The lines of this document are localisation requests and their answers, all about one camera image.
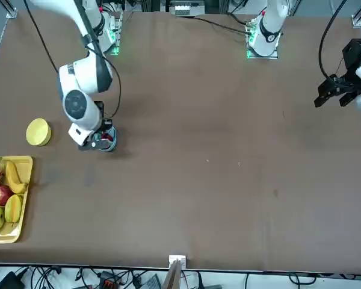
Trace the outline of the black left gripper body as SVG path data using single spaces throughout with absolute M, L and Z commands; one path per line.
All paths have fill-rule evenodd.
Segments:
M 342 54 L 346 68 L 343 78 L 352 79 L 361 63 L 361 39 L 351 39 L 343 48 Z

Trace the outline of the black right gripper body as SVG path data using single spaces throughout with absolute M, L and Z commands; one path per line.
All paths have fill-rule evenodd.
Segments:
M 114 129 L 106 131 L 98 131 L 93 134 L 83 146 L 78 146 L 80 151 L 99 150 L 99 151 L 113 151 L 114 150 Z

